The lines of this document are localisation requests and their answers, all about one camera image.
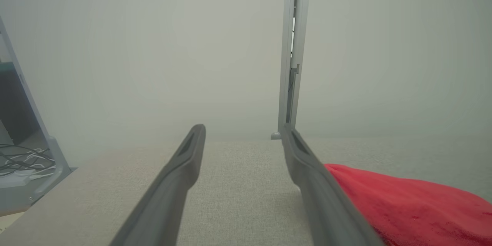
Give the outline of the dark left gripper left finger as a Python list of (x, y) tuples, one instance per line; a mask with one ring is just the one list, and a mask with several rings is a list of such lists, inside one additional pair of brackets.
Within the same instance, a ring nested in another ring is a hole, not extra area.
[(200, 173), (205, 139), (204, 125), (190, 129), (110, 246), (176, 246), (186, 196)]

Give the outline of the grey partition post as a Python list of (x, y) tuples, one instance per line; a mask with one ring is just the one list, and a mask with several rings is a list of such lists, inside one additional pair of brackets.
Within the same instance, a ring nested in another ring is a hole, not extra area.
[(278, 128), (271, 140), (281, 139), (286, 123), (296, 125), (308, 13), (309, 0), (284, 0)]

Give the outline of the red basketball jersey white sleeves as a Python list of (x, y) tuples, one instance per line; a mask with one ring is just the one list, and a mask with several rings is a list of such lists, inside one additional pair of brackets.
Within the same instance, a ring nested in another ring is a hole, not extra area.
[(492, 204), (428, 181), (325, 164), (387, 246), (492, 246)]

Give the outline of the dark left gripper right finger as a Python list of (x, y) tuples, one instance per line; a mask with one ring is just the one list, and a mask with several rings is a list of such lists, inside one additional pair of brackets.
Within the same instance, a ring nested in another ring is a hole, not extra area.
[(314, 246), (385, 246), (291, 125), (282, 128), (282, 145), (288, 172), (302, 195)]

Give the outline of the grey wheeled stand leg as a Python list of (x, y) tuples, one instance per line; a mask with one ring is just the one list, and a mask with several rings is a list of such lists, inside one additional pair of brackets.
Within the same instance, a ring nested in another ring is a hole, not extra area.
[(0, 17), (0, 216), (26, 211), (70, 173)]

